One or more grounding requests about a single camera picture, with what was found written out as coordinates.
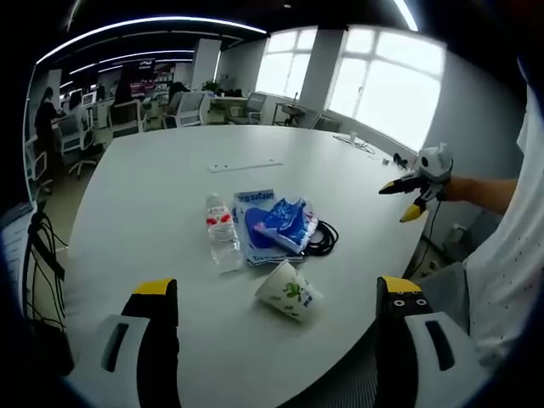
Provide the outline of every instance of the bottle label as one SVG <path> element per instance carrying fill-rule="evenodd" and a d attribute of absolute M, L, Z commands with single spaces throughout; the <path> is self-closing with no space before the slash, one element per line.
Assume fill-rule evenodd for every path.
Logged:
<path fill-rule="evenodd" d="M 232 224 L 232 217 L 230 216 L 229 209 L 226 206 L 208 208 L 206 215 L 206 224 Z"/>

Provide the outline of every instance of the person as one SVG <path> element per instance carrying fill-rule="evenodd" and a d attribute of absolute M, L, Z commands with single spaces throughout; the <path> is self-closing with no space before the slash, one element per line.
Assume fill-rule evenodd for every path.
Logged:
<path fill-rule="evenodd" d="M 175 115 L 178 111 L 183 92 L 189 92 L 189 89 L 183 83 L 174 82 L 170 85 L 170 88 L 168 89 L 168 106 L 166 108 L 166 113 L 168 115 Z"/>
<path fill-rule="evenodd" d="M 82 123 L 83 130 L 87 130 L 88 125 L 88 112 L 87 109 L 82 106 L 82 94 L 81 92 L 75 92 L 71 98 L 70 103 L 68 104 L 69 113 L 74 114 L 76 119 Z"/>
<path fill-rule="evenodd" d="M 54 148 L 54 134 L 52 121 L 63 114 L 57 112 L 54 108 L 53 89 L 47 87 L 43 92 L 42 100 L 37 108 L 36 117 L 34 119 L 34 128 L 36 129 L 37 148 L 40 151 L 45 151 L 48 160 L 48 176 L 51 178 L 55 168 L 59 166 L 60 157 Z"/>
<path fill-rule="evenodd" d="M 123 71 L 121 74 L 121 79 L 117 84 L 116 97 L 114 100 L 114 105 L 120 105 L 133 100 L 132 91 L 130 88 L 130 80 L 128 74 Z"/>
<path fill-rule="evenodd" d="M 447 201 L 471 202 L 504 217 L 463 264 L 417 282 L 435 311 L 446 312 L 467 331 L 480 363 L 490 370 L 523 331 L 544 283 L 544 122 L 529 86 L 518 147 L 524 162 L 517 179 L 451 178 Z"/>

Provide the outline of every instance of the round table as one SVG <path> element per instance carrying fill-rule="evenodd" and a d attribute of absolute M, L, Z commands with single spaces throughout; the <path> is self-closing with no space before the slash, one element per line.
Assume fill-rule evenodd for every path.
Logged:
<path fill-rule="evenodd" d="M 79 207 L 68 250 L 66 324 L 77 354 L 141 282 L 178 281 L 178 391 L 183 407 L 278 406 L 331 369 L 375 317 L 381 275 L 402 276 L 426 217 L 401 224 L 409 195 L 379 195 L 405 174 L 334 139 L 290 127 L 186 127 L 115 139 Z M 211 173 L 213 164 L 270 158 L 281 166 Z M 274 265 L 219 274 L 205 199 L 272 188 L 309 199 L 340 235 L 301 273 L 324 295 L 325 314 L 299 324 L 254 297 Z"/>

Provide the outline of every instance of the window frame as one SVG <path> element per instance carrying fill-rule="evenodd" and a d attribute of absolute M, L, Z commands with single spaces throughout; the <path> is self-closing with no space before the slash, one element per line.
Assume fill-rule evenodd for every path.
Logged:
<path fill-rule="evenodd" d="M 368 53 L 359 52 L 358 53 L 358 52 L 353 52 L 353 51 L 347 51 L 346 50 L 346 46 L 347 46 L 347 43 L 348 43 L 349 30 L 356 30 L 356 29 L 370 30 L 370 31 L 374 32 L 374 37 L 373 37 L 373 40 L 372 40 L 372 45 L 371 45 L 370 52 L 368 52 Z M 377 45 L 378 45 L 378 43 L 380 41 L 380 36 L 383 33 L 392 33 L 392 34 L 402 35 L 402 36 L 405 36 L 405 37 L 413 37 L 415 39 L 424 40 L 427 43 L 431 43 L 431 44 L 434 44 L 434 45 L 437 45 L 437 46 L 441 47 L 444 50 L 444 58 L 443 58 L 443 61 L 442 61 L 442 67 L 441 67 L 440 73 L 439 74 L 432 73 L 430 71 L 423 70 L 423 69 L 415 67 L 413 65 L 406 64 L 405 62 L 398 61 L 398 60 L 395 60 L 395 59 L 390 59 L 390 58 L 378 55 L 377 54 Z M 329 92 L 328 92 L 327 98 L 326 98 L 326 103 L 325 103 L 326 110 L 330 111 L 330 112 L 332 112 L 332 113 L 334 113 L 336 115 L 345 116 L 345 117 L 348 117 L 349 119 L 357 121 L 358 123 L 361 123 L 363 126 L 367 126 L 367 127 L 371 128 L 373 131 L 382 134 L 384 137 L 393 140 L 395 143 L 403 145 L 406 149 L 412 150 L 411 147 L 405 145 L 401 141 L 397 140 L 395 137 L 393 137 L 391 135 L 387 135 L 385 133 L 382 133 L 378 129 L 375 129 L 374 127 L 371 127 L 371 126 L 369 126 L 369 125 L 367 125 L 367 124 L 365 124 L 363 122 L 360 122 L 360 121 L 358 121 L 356 119 L 357 112 L 359 112 L 361 100 L 363 99 L 363 93 L 364 93 L 366 84 L 368 82 L 368 76 L 369 76 L 369 73 L 371 71 L 371 64 L 374 61 L 382 61 L 382 62 L 385 62 L 387 64 L 397 65 L 398 67 L 405 68 L 407 70 L 411 70 L 411 71 L 423 74 L 423 75 L 425 75 L 427 77 L 430 77 L 430 78 L 434 79 L 435 81 L 438 81 L 439 83 L 441 83 L 442 82 L 442 77 L 444 75 L 444 69 L 445 69 L 446 51 L 447 51 L 447 47 L 446 47 L 446 44 L 444 44 L 443 42 L 434 40 L 432 38 L 423 37 L 421 35 L 417 35 L 415 33 L 409 32 L 409 31 L 399 31 L 399 30 L 390 29 L 390 28 L 377 27 L 377 26 L 368 26 L 368 25 L 350 25 L 348 27 L 348 29 L 344 32 L 344 37 L 343 37 L 343 40 L 342 40 L 341 50 L 340 50 L 340 53 L 338 54 L 337 63 L 336 63 L 334 73 L 333 73 L 333 76 L 332 76 L 331 86 L 329 87 Z M 347 114 L 347 112 L 338 112 L 336 110 L 330 109 L 331 102 L 332 102 L 332 96 L 333 96 L 334 91 L 336 89 L 337 82 L 338 82 L 338 77 L 339 77 L 339 74 L 340 74 L 340 67 L 342 66 L 342 62 L 343 62 L 344 59 L 362 60 L 362 61 L 365 61 L 365 63 L 366 63 L 365 74 L 363 76 L 362 82 L 360 83 L 359 90 L 358 90 L 358 93 L 357 93 L 357 100 L 356 100 L 356 102 L 354 104 L 354 108 L 352 109 L 352 111 L 350 112 L 349 115 Z"/>
<path fill-rule="evenodd" d="M 264 52 L 263 52 L 263 58 L 261 58 L 261 64 L 260 64 L 259 69 L 258 69 L 257 81 L 255 83 L 255 92 L 271 94 L 271 95 L 274 95 L 274 96 L 277 96 L 277 97 L 280 97 L 280 98 L 288 98 L 289 99 L 289 98 L 294 98 L 295 97 L 295 95 L 290 96 L 290 95 L 286 94 L 286 91 L 287 91 L 288 85 L 289 85 L 289 78 L 291 77 L 291 74 L 292 74 L 292 67 L 293 67 L 293 64 L 294 64 L 294 61 L 295 61 L 295 57 L 297 57 L 298 55 L 308 55 L 309 59 L 311 59 L 312 51 L 314 49 L 314 44 L 315 44 L 315 37 L 314 37 L 314 42 L 312 43 L 311 48 L 306 48 L 306 49 L 297 48 L 298 40 L 299 40 L 301 34 L 303 33 L 303 31 L 307 31 L 307 30 L 314 30 L 315 31 L 315 37 L 317 37 L 317 31 L 318 31 L 317 25 L 311 25 L 311 26 L 306 26 L 306 27 L 298 27 L 298 28 L 295 28 L 295 29 L 276 31 L 276 32 L 271 33 L 270 38 L 266 42 L 266 46 L 265 46 Z M 288 50 L 284 49 L 284 50 L 281 50 L 281 51 L 269 51 L 270 39 L 272 38 L 272 36 L 278 35 L 278 34 L 284 34 L 284 33 L 288 33 L 288 32 L 296 32 L 297 33 L 297 35 L 295 36 L 295 41 L 294 41 L 293 47 L 291 49 L 288 49 Z M 268 57 L 270 55 L 277 55 L 277 54 L 291 54 L 292 55 L 291 63 L 289 65 L 289 69 L 287 70 L 287 77 L 286 77 L 286 82 L 285 82 L 285 85 L 284 85 L 284 88 L 283 88 L 283 93 L 273 93 L 273 92 L 270 92 L 270 91 L 263 91 L 262 89 L 258 88 L 258 78 L 259 78 L 259 74 L 261 73 L 261 70 L 263 69 L 263 62 L 264 62 L 266 57 Z"/>

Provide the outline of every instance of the white paper cup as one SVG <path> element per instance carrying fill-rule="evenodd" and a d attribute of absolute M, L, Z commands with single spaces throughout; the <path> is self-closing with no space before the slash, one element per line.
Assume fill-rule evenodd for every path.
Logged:
<path fill-rule="evenodd" d="M 270 273 L 255 296 L 300 321 L 314 317 L 323 298 L 288 261 Z"/>

